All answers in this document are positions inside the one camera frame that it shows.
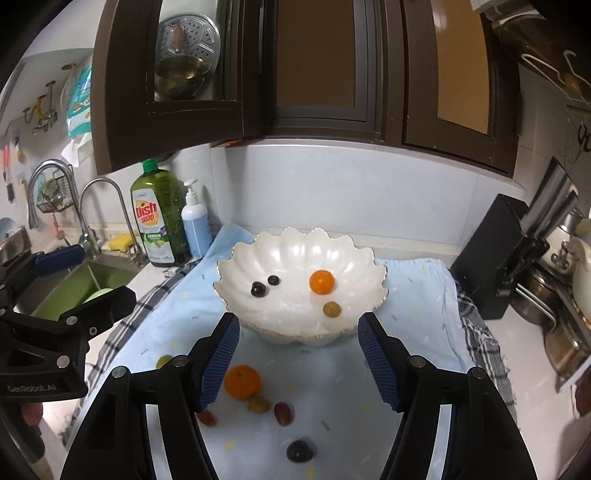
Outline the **person's left hand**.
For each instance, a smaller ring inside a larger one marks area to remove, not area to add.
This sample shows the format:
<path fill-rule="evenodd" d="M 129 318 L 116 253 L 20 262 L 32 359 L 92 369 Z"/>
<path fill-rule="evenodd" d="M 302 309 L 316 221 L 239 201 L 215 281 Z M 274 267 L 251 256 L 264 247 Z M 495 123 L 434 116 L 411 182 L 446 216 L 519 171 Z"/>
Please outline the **person's left hand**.
<path fill-rule="evenodd" d="M 27 426 L 38 425 L 43 417 L 42 403 L 23 403 L 20 405 L 21 415 Z"/>

